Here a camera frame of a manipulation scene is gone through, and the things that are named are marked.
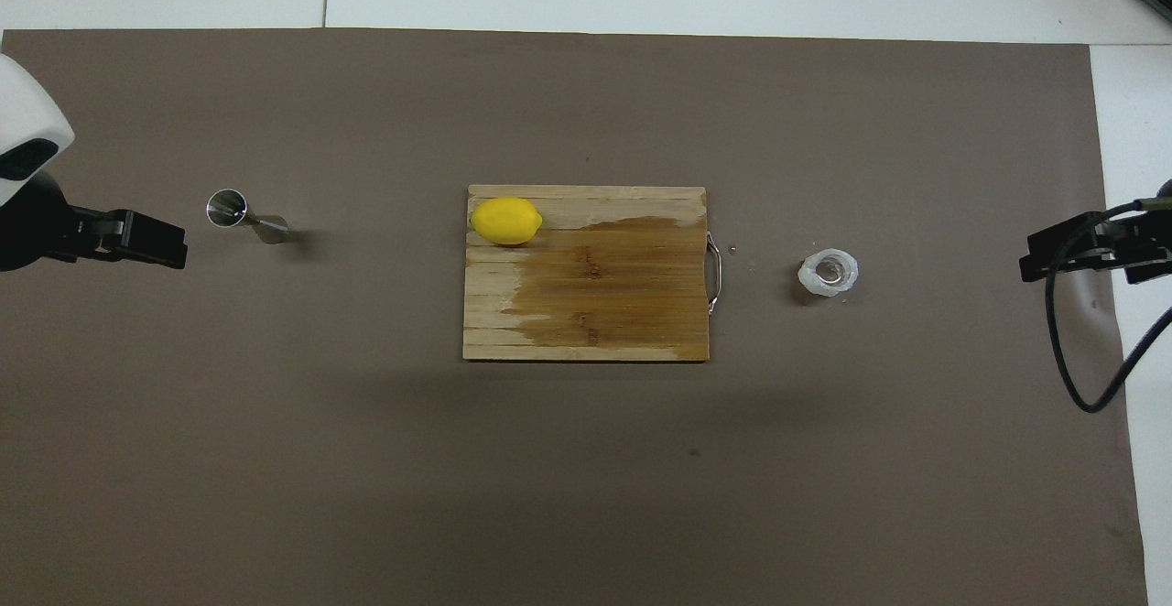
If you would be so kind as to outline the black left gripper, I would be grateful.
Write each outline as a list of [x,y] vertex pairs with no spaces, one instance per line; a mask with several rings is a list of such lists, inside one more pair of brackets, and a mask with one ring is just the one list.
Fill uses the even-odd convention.
[[77,259],[117,263],[125,258],[177,271],[188,267],[183,227],[134,211],[70,206],[52,175],[40,171],[1,210],[1,271],[50,258],[71,226],[71,256]]

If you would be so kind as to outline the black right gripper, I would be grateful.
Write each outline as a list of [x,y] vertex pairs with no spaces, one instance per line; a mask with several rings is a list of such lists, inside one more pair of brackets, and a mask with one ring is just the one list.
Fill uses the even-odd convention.
[[[1117,222],[1122,238],[1116,243],[1116,256],[1127,285],[1171,275],[1171,179],[1159,188],[1156,198],[1158,212],[1131,215]],[[1111,239],[1101,234],[1101,212],[1084,212],[1027,234],[1026,256],[1020,259],[1021,281],[1038,282],[1054,265],[1058,265],[1059,273],[1112,268]]]

